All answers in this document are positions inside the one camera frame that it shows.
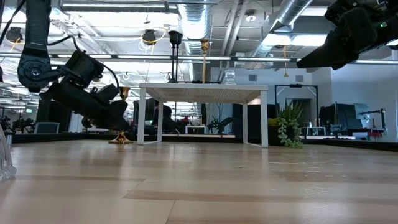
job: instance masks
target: black cable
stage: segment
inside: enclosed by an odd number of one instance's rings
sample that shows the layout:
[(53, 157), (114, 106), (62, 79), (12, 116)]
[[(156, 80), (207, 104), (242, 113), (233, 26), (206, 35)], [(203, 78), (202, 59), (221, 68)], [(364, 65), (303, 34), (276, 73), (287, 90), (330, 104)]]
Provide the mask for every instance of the black cable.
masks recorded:
[(108, 70), (112, 73), (114, 79), (116, 80), (116, 87), (119, 89), (119, 80), (118, 80), (118, 77), (117, 77), (116, 74), (112, 71), (112, 69), (110, 69), (110, 68), (109, 68), (108, 66), (106, 66), (105, 64), (103, 64), (103, 65), (104, 65), (104, 67), (105, 67), (106, 69), (108, 69)]
[(64, 38), (62, 38), (62, 39), (60, 39), (60, 40), (57, 40), (57, 41), (52, 42), (52, 43), (48, 43), (47, 46), (53, 46), (53, 45), (60, 44), (60, 43), (62, 43), (62, 42), (64, 42), (64, 41), (66, 41), (66, 40), (69, 39), (69, 38), (72, 38), (72, 39), (73, 39), (73, 44), (75, 45), (76, 50), (78, 50), (78, 51), (81, 52), (79, 46), (77, 46), (77, 41), (76, 41), (76, 38), (75, 38), (74, 35), (68, 35), (68, 36), (66, 36), (66, 37), (64, 37)]
[(6, 26), (4, 27), (4, 30), (3, 30), (2, 33), (1, 33), (0, 45), (2, 44), (4, 38), (5, 38), (6, 34), (7, 34), (7, 30), (8, 30), (8, 28), (10, 27), (10, 25), (11, 25), (11, 23), (12, 23), (12, 20), (13, 20), (14, 16), (15, 16), (15, 15), (20, 11), (20, 9), (24, 6), (25, 2), (26, 2), (26, 0), (22, 0), (21, 3), (19, 3), (17, 9), (16, 9), (16, 10), (14, 11), (14, 13), (12, 14), (10, 20), (8, 20)]

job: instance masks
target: ceiling duct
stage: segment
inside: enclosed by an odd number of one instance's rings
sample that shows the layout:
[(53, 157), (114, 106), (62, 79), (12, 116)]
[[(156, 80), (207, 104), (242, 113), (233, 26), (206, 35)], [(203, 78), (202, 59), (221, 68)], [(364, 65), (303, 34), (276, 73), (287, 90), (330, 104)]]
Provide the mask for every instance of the ceiling duct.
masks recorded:
[[(184, 36), (194, 42), (185, 42), (185, 49), (188, 55), (202, 56), (201, 43), (199, 40), (208, 37), (210, 6), (202, 4), (182, 4), (179, 5), (182, 17), (181, 26)], [(192, 63), (192, 80), (201, 80), (203, 75), (203, 65)]]
[[(266, 37), (270, 31), (284, 29), (291, 31), (293, 23), (303, 13), (313, 0), (283, 0), (279, 11), (267, 16), (264, 25), (262, 36), (264, 40), (251, 53), (251, 57), (265, 57), (273, 48), (273, 45), (268, 45)], [(244, 66), (248, 69), (258, 68), (258, 62), (248, 62)]]
[(60, 1), (60, 9), (64, 12), (149, 12), (179, 14), (176, 5), (169, 4), (134, 4), (117, 2), (91, 1)]

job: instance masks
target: table leg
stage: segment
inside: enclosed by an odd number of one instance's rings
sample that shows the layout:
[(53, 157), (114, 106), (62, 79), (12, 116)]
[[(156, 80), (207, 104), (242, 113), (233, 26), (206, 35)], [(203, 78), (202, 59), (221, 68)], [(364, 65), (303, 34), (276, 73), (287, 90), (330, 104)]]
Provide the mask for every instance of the table leg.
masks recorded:
[(137, 144), (141, 146), (144, 145), (146, 95), (147, 95), (147, 89), (140, 88)]
[(242, 104), (243, 143), (248, 143), (248, 104)]
[(163, 99), (159, 99), (159, 109), (158, 109), (158, 117), (157, 117), (157, 141), (162, 141), (162, 133), (163, 133)]
[(268, 147), (267, 92), (261, 91), (261, 147)]

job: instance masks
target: gold candlestick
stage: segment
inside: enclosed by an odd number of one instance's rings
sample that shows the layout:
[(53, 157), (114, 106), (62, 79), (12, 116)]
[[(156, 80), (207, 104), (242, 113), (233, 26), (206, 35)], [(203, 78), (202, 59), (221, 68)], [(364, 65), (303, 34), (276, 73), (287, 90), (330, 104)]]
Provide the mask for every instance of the gold candlestick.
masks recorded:
[[(122, 98), (123, 101), (125, 101), (127, 99), (127, 97), (129, 96), (129, 87), (120, 87), (120, 97)], [(120, 131), (118, 136), (116, 137), (116, 139), (110, 140), (109, 143), (111, 144), (131, 144), (134, 141), (130, 141), (128, 140), (125, 135), (124, 135), (124, 131)]]
[(203, 39), (200, 41), (201, 42), (201, 49), (203, 51), (203, 77), (202, 77), (202, 83), (206, 83), (206, 54), (207, 50), (209, 49), (209, 40)]

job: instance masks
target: glass jar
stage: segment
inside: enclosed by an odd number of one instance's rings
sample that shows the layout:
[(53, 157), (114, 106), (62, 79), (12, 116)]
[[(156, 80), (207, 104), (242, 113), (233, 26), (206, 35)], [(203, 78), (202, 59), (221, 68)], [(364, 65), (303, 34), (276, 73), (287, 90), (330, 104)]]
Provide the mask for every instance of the glass jar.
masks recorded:
[(235, 85), (235, 71), (233, 69), (225, 70), (225, 84)]

